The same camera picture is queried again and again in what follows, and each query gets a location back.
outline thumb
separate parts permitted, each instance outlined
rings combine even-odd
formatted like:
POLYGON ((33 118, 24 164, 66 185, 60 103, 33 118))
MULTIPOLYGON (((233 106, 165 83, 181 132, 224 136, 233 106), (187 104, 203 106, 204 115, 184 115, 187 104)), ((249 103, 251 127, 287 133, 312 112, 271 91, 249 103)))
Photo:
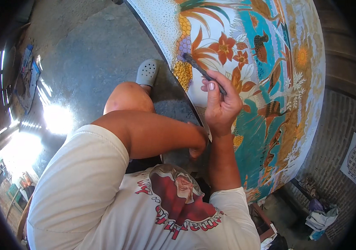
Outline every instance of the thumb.
POLYGON ((221 99, 220 99, 220 89, 216 82, 211 81, 207 84, 207 107, 212 108, 215 106, 219 106, 221 99))

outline paintbrush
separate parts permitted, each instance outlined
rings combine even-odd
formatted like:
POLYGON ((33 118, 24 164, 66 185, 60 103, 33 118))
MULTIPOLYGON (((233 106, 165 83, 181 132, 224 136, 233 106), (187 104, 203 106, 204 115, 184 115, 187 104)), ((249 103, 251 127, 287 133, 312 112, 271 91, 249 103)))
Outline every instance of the paintbrush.
POLYGON ((197 69, 208 81, 214 81, 218 84, 218 87, 220 89, 220 93, 223 95, 227 95, 225 89, 214 79, 211 78, 209 75, 207 75, 207 72, 202 69, 196 62, 195 60, 191 57, 190 54, 188 53, 184 53, 184 59, 186 60, 186 62, 190 63, 190 65, 192 65, 192 67, 194 67, 195 69, 197 69))

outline calendar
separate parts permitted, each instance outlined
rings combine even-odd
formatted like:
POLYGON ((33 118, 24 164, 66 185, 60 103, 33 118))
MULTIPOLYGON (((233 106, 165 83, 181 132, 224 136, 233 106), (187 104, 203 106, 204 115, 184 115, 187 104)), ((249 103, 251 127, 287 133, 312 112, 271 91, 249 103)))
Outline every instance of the calendar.
POLYGON ((340 170, 356 183, 356 132, 353 134, 349 150, 347 151, 340 170))

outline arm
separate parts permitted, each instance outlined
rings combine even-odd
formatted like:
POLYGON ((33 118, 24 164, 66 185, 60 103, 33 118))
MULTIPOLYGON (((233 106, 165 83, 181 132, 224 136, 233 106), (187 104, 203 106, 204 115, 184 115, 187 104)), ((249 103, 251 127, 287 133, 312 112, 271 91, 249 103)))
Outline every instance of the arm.
POLYGON ((213 137, 209 163, 211 191, 230 190, 241 187, 239 169, 236 164, 231 126, 243 107, 243 102, 231 81, 219 72, 207 73, 223 86, 227 95, 221 98, 214 81, 203 80, 203 91, 207 91, 205 119, 213 137))
POLYGON ((208 141, 207 134, 200 126, 143 111, 113 111, 92 124, 115 134, 133 159, 153 157, 187 147, 191 148, 191 156, 197 158, 208 141))

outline leg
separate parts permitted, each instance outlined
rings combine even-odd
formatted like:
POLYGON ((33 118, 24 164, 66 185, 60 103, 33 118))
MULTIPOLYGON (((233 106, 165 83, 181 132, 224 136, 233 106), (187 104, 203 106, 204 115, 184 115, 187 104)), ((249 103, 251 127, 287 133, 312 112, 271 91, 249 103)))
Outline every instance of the leg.
POLYGON ((151 87, 134 82, 119 84, 108 98, 104 114, 115 110, 140 110, 155 113, 150 99, 151 87))

